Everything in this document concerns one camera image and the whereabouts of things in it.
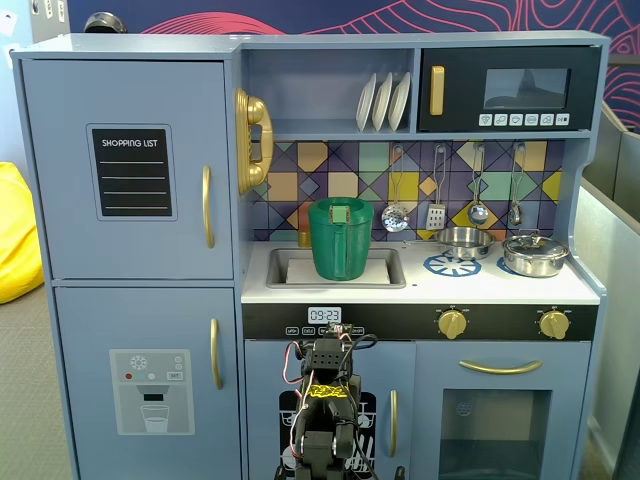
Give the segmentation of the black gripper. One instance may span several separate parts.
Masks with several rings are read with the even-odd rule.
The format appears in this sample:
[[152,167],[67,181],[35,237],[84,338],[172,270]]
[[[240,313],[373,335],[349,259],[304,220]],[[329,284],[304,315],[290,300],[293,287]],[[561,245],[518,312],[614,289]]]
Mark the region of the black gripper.
[[322,328],[322,335],[319,338],[321,346],[350,346],[353,341],[353,325],[343,323],[329,323]]

